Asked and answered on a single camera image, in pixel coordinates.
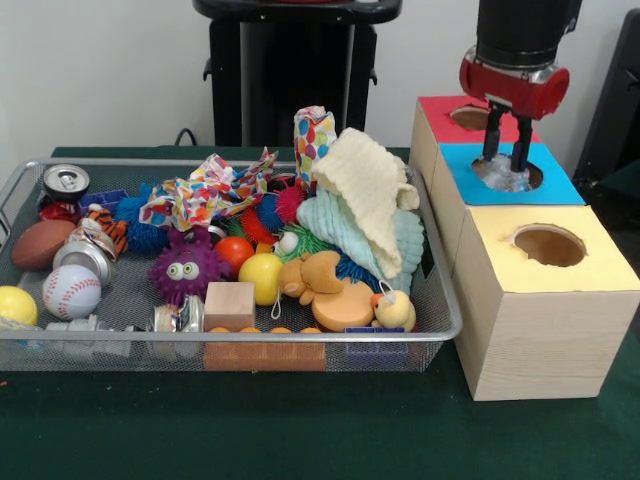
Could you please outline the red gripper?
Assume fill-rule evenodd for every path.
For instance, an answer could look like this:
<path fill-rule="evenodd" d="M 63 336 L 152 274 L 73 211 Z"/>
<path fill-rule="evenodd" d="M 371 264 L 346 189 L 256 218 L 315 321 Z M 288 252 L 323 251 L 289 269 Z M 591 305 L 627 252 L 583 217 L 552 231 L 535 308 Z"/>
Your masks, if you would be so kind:
<path fill-rule="evenodd" d="M 489 104 L 483 144 L 483 160 L 491 161 L 498 153 L 501 118 L 507 108 L 518 122 L 518 139 L 511 153 L 511 170 L 526 169 L 531 145 L 532 120 L 553 114 L 563 101 L 570 83 L 570 73 L 553 63 L 539 70 L 509 70 L 482 61 L 475 48 L 469 48 L 460 66 L 460 84 L 464 92 Z"/>

